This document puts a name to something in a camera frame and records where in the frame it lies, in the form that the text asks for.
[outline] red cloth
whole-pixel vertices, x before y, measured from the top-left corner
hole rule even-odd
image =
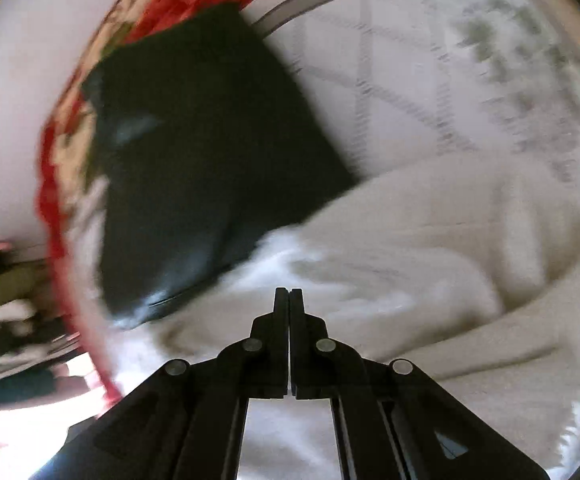
[[[140,40],[160,30],[164,30],[172,25],[182,22],[196,12],[206,7],[221,2],[233,1],[243,9],[252,0],[152,0],[144,11],[144,15],[137,22],[126,38],[127,43]],[[73,75],[67,88],[75,81],[78,70]],[[83,104],[83,98],[79,95],[73,102],[70,109],[66,128],[70,131],[70,124],[77,118]],[[59,191],[54,178],[54,166],[52,165],[52,145],[56,136],[56,124],[54,114],[50,117],[42,133],[41,150],[39,154],[38,167],[40,170],[41,186],[37,195],[37,208],[39,215],[48,227],[48,260],[51,267],[54,290],[57,302],[64,314],[64,318],[69,326],[79,328],[79,311],[75,308],[70,297],[70,288],[67,283],[67,275],[64,271],[66,257],[68,256],[62,234],[62,213],[59,204]],[[106,389],[106,400],[110,405],[121,399],[122,395],[115,386],[114,381],[103,364],[102,359],[97,355],[97,351],[88,345],[87,327],[80,330],[81,344],[89,352],[101,382]]]

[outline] round metal bolt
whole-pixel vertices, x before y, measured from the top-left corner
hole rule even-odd
[[[249,337],[243,342],[243,349],[246,352],[258,352],[263,348],[263,342],[255,337]]]
[[[392,369],[399,375],[408,375],[412,373],[414,367],[410,361],[405,359],[397,359],[392,363]]]
[[[322,352],[331,352],[337,347],[337,344],[332,339],[319,339],[317,341],[317,350]]]
[[[181,375],[185,372],[187,364],[183,359],[173,359],[168,361],[165,366],[166,373],[168,375]]]

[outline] black pillow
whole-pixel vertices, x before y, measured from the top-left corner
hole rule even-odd
[[[119,48],[83,92],[110,180],[100,273],[119,326],[171,313],[355,184],[233,4]]]

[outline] wall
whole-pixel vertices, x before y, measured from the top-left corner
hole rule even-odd
[[[0,1],[0,240],[43,255],[35,214],[40,129],[115,0]]]

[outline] screw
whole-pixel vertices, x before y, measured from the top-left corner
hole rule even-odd
[[[248,337],[243,342],[243,349],[246,352],[258,352],[262,348],[263,348],[263,342],[260,339],[257,339],[255,337]]]
[[[392,369],[399,375],[409,375],[414,370],[414,366],[406,359],[397,359],[392,363]]]
[[[322,352],[331,352],[337,347],[337,344],[332,339],[319,339],[317,341],[317,350]]]
[[[166,373],[168,375],[181,375],[185,372],[187,368],[187,364],[183,359],[173,359],[172,361],[168,361],[164,367]]]

